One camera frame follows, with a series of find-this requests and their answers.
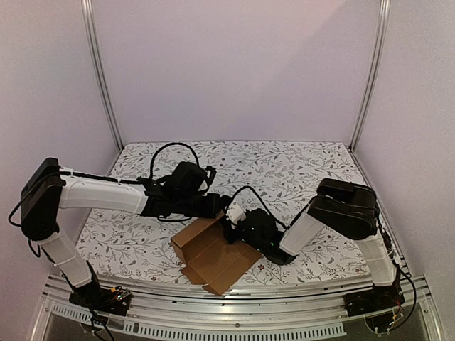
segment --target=white wall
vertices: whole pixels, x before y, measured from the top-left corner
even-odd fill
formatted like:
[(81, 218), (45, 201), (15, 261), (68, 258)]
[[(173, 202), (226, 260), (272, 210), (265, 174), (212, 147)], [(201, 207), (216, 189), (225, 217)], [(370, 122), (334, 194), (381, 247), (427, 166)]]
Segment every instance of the white wall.
[(124, 140), (348, 142), (379, 3), (94, 1)]
[(358, 154), (455, 340), (455, 3), (392, 2)]
[[(116, 151), (80, 1), (2, 1), (0, 32), (0, 339), (24, 341), (49, 265), (6, 217), (45, 157), (105, 173)], [(83, 213), (61, 214), (69, 235)]]

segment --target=floral pattern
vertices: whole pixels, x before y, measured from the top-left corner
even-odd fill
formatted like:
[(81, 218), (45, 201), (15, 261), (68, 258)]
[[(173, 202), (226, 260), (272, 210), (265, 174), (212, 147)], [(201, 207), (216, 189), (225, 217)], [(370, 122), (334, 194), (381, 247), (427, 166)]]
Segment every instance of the floral pattern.
[[(345, 146), (315, 142), (193, 142), (201, 166), (217, 169), (210, 191), (232, 195), (251, 185), (284, 223), (316, 194), (323, 178), (364, 183)], [(129, 144), (112, 174), (134, 179), (148, 176), (151, 156), (163, 144)], [(154, 177), (169, 174), (180, 161), (192, 160), (189, 150), (172, 146), (156, 158)], [(247, 209), (260, 207), (252, 193), (236, 201)], [(188, 283), (170, 238), (189, 222), (159, 222), (125, 212), (92, 210), (77, 242), (77, 250), (104, 275), (168, 283)], [(368, 274), (354, 242), (322, 230), (297, 259), (277, 266), (261, 258), (236, 285), (277, 285), (326, 281)]]

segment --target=vertical metal post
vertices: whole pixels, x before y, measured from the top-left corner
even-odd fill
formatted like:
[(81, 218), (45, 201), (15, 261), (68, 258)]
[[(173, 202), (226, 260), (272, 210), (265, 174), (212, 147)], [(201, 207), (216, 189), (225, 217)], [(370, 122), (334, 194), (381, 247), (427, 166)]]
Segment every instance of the vertical metal post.
[(373, 49), (373, 58), (371, 60), (370, 72), (368, 74), (368, 81), (363, 93), (362, 104), (357, 116), (353, 135), (350, 139), (349, 149), (354, 152), (357, 149), (358, 142), (362, 136), (363, 126), (370, 106), (373, 90), (375, 88), (376, 78), (378, 77), (378, 70), (380, 59), (382, 55), (382, 48), (384, 46), (385, 34), (387, 31), (387, 22), (389, 21), (390, 0), (381, 0), (380, 10), (378, 17), (378, 29), (376, 30), (376, 39)]
[(84, 16), (85, 30), (87, 31), (88, 45), (92, 56), (93, 68), (100, 89), (101, 100), (105, 108), (107, 123), (111, 130), (112, 138), (116, 147), (121, 151), (124, 148), (122, 136), (120, 134), (117, 119), (112, 108), (112, 102), (107, 88), (105, 72), (102, 67), (100, 47), (98, 46), (97, 32), (95, 28), (95, 19), (93, 16), (92, 0), (82, 0), (82, 14)]

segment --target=open cardboard box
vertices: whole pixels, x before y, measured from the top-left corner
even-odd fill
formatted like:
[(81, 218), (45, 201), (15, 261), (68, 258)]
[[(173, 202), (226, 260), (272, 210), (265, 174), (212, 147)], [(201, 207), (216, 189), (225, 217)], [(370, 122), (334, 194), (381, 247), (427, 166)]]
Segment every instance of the open cardboard box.
[(216, 295), (229, 289), (262, 256), (241, 241), (229, 245), (219, 222), (222, 216), (199, 218), (171, 239), (177, 256), (186, 264), (182, 274)]

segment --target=cardboard box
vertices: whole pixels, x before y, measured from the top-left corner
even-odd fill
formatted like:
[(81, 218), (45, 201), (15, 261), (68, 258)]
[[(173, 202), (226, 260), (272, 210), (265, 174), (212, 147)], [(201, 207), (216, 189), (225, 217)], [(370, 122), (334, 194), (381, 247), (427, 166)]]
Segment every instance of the cardboard box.
[(241, 241), (229, 245), (218, 221), (222, 216), (199, 218), (171, 239), (177, 256), (186, 264), (182, 274), (216, 295), (229, 289), (262, 256)]

